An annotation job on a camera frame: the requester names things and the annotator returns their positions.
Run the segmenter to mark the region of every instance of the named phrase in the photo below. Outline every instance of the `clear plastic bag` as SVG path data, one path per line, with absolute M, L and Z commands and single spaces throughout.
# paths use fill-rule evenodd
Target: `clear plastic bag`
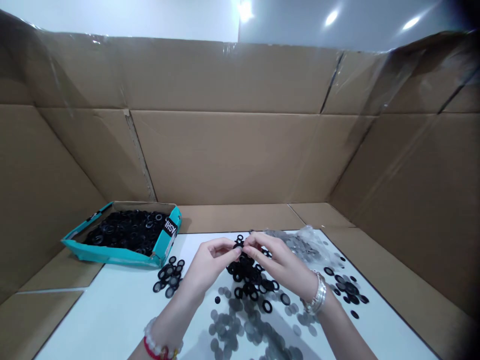
M 290 250 L 297 255 L 310 269 L 334 269 L 335 256 L 322 243 L 317 230 L 307 225 L 295 233 L 265 230 L 267 235 L 282 239 Z

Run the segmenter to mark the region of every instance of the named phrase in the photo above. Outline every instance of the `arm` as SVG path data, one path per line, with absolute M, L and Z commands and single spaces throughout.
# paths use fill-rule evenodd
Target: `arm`
M 178 290 L 152 325 L 151 336 L 155 344 L 172 350 L 181 348 L 185 332 L 206 291 L 222 270 L 239 258 L 242 249 L 232 249 L 234 245 L 235 242 L 224 237 L 200 244 Z M 152 359 L 145 349 L 143 338 L 128 359 Z
M 271 252 L 271 259 L 262 254 L 262 246 Z M 319 286 L 317 275 L 281 239 L 252 232 L 245 240 L 243 251 L 279 284 L 307 303 L 313 300 Z M 377 360 L 328 286 L 325 302 L 316 316 L 337 360 Z

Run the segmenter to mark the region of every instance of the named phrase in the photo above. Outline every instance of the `woman's right hand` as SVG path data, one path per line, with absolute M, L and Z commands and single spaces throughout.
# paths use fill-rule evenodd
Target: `woman's right hand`
M 262 246 L 271 252 L 269 258 Z M 243 251 L 256 260 L 278 283 L 310 303 L 319 287 L 317 275 L 311 271 L 279 238 L 253 231 L 243 243 Z

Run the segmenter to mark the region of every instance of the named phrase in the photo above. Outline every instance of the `teal cardboard tray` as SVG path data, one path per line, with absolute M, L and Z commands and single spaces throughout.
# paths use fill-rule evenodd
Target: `teal cardboard tray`
M 87 234 L 95 229 L 111 213 L 140 210 L 148 212 L 161 212 L 168 214 L 151 256 L 128 250 L 126 248 L 115 248 L 107 246 L 87 245 L 83 242 Z M 138 201 L 112 201 L 98 210 L 87 220 L 82 222 L 75 229 L 70 231 L 61 242 L 74 253 L 78 259 L 130 266 L 151 266 L 160 268 L 166 262 L 170 249 L 175 241 L 180 226 L 182 225 L 182 213 L 175 204 L 159 202 L 138 202 Z

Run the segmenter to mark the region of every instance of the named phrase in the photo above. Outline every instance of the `bangle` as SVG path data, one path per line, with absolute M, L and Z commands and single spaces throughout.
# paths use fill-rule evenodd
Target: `bangle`
M 145 337 L 143 338 L 143 345 L 145 345 L 146 352 L 155 360 L 177 360 L 177 355 L 180 354 L 184 342 L 182 341 L 180 347 L 175 350 L 169 350 L 168 346 L 160 347 L 156 345 L 152 338 L 152 326 L 156 319 L 157 317 L 154 317 L 150 320 L 144 330 Z
M 320 273 L 316 270 L 312 270 L 318 279 L 318 289 L 316 291 L 316 295 L 310 303 L 305 302 L 305 300 L 300 299 L 305 311 L 308 314 L 314 315 L 318 313 L 325 302 L 325 298 L 327 296 L 327 286 L 325 285 Z

